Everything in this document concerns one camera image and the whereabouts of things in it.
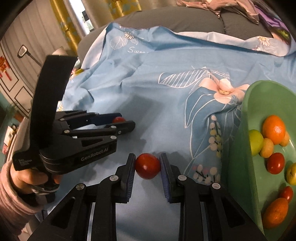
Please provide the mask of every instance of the pink sleeve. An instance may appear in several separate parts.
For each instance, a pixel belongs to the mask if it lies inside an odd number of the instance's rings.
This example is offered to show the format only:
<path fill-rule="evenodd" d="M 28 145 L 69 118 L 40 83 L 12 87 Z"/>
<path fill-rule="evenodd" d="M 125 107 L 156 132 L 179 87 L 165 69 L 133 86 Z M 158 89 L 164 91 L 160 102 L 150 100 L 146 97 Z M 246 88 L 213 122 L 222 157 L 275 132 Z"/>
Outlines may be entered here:
<path fill-rule="evenodd" d="M 4 164 L 0 173 L 0 223 L 12 235 L 19 235 L 30 217 L 42 210 L 42 206 L 31 207 L 25 203 L 10 184 L 12 161 Z"/>

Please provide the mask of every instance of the green lime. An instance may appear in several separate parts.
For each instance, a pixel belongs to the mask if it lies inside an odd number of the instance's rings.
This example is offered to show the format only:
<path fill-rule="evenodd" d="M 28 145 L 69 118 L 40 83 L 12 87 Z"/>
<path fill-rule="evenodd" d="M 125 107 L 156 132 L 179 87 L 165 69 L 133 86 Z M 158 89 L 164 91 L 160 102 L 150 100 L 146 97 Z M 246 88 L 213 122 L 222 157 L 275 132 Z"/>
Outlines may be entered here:
<path fill-rule="evenodd" d="M 257 130 L 249 130 L 249 140 L 252 156 L 257 155 L 263 147 L 263 136 Z"/>

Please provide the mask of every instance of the small tan fruit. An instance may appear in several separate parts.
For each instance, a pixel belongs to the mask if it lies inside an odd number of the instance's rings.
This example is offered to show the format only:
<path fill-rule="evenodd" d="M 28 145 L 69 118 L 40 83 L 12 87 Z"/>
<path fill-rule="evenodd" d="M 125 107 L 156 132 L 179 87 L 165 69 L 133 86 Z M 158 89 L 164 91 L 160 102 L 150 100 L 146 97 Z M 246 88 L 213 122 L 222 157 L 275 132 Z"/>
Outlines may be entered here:
<path fill-rule="evenodd" d="M 268 158 L 272 155 L 273 151 L 274 151 L 274 143 L 272 142 L 272 140 L 268 138 L 264 138 L 263 147 L 259 153 L 260 156 L 262 156 L 263 158 Z"/>
<path fill-rule="evenodd" d="M 280 145 L 281 145 L 281 146 L 287 146 L 288 143 L 289 143 L 289 141 L 290 141 L 290 135 L 289 135 L 289 133 L 286 131 L 285 137 L 284 137 L 284 139 L 281 141 Z"/>

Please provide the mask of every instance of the red hanging ornament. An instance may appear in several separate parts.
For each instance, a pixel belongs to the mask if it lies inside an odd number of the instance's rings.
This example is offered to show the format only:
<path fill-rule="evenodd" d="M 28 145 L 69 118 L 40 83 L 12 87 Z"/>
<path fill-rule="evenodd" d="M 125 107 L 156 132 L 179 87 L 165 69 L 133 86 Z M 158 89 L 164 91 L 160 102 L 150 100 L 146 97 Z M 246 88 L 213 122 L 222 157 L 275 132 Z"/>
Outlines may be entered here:
<path fill-rule="evenodd" d="M 11 77 L 9 76 L 9 74 L 7 73 L 6 69 L 10 69 L 10 66 L 7 62 L 7 60 L 1 56 L 0 57 L 0 77 L 2 78 L 2 73 L 4 72 L 7 76 L 7 78 L 12 81 Z"/>

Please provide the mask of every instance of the cherry tomato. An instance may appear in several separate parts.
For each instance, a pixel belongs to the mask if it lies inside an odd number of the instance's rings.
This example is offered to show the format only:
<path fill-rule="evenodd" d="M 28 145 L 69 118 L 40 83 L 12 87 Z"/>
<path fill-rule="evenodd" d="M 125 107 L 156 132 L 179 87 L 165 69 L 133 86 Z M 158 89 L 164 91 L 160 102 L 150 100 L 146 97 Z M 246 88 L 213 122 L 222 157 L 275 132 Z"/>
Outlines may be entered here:
<path fill-rule="evenodd" d="M 282 153 L 273 153 L 267 161 L 267 171 L 271 174 L 279 174 L 285 166 L 285 158 Z"/>
<path fill-rule="evenodd" d="M 290 186 L 285 187 L 279 197 L 283 197 L 285 199 L 288 200 L 288 202 L 291 202 L 292 198 L 293 198 L 293 189 Z"/>
<path fill-rule="evenodd" d="M 160 162 L 152 154 L 143 153 L 136 159 L 135 169 L 141 178 L 152 179 L 160 172 Z"/>
<path fill-rule="evenodd" d="M 112 123 L 119 123 L 119 122 L 125 122 L 125 121 L 126 121 L 125 118 L 118 116 L 113 119 Z"/>

